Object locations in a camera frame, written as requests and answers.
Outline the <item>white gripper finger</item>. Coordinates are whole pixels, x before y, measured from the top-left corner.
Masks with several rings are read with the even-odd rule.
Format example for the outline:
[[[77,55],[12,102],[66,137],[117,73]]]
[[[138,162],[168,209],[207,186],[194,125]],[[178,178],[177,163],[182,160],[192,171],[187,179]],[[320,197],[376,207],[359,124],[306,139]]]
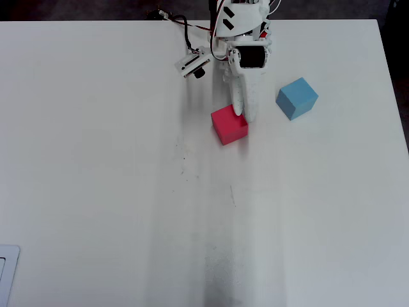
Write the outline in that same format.
[[[233,111],[237,116],[243,112],[244,98],[242,80],[240,79],[238,67],[240,66],[240,53],[233,49],[228,57],[228,63],[224,65],[223,79],[229,84]]]
[[[250,123],[256,119],[258,113],[263,73],[259,70],[250,70],[245,72],[240,79],[242,81],[245,118]]]

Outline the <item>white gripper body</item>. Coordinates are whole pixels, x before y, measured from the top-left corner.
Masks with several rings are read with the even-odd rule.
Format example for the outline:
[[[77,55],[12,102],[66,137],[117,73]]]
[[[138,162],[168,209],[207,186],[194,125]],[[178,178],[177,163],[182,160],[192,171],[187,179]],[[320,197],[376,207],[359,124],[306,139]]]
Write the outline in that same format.
[[[236,49],[239,57],[239,64],[242,68],[263,68],[271,53],[272,42],[266,39],[266,34],[261,36],[244,34],[232,37],[213,37],[213,55],[221,58],[217,64],[223,77],[230,77],[231,70],[228,62],[228,55]]]

